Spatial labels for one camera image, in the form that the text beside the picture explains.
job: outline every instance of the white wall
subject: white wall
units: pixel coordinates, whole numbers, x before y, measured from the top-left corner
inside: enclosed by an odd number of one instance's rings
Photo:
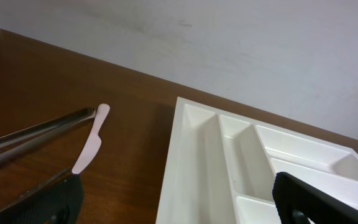
[[[358,139],[358,0],[0,0],[0,26]]]

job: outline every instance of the empty compartment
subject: empty compartment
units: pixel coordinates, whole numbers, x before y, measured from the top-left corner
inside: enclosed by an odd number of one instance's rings
[[[219,117],[234,190],[273,202],[274,174],[253,125]]]
[[[263,203],[249,198],[236,198],[240,224],[279,224],[277,208],[274,204]]]
[[[350,152],[262,126],[256,129],[270,156],[358,180],[358,160]]]
[[[271,159],[275,172],[287,172],[324,193],[358,209],[358,182],[326,172]]]
[[[185,105],[170,220],[161,223],[235,223],[217,115]]]

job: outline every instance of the brown table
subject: brown table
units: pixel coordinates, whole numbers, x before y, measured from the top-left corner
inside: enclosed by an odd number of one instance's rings
[[[291,129],[358,153],[358,141],[0,30],[0,136],[100,103],[110,114],[82,173],[78,223],[154,223],[176,98]],[[91,123],[0,168],[0,208],[76,161]]]

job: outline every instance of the table surface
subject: table surface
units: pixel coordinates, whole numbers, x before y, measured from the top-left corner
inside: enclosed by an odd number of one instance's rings
[[[78,223],[155,223],[178,96],[358,153],[358,140],[0,30],[0,136],[100,103],[111,107],[99,153],[81,175]],[[2,166],[0,208],[72,166],[90,128],[88,122]]]

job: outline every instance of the drawer organizer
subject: drawer organizer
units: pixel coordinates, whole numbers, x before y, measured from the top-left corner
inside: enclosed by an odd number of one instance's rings
[[[280,223],[281,171],[358,209],[353,149],[178,98],[156,224]]]

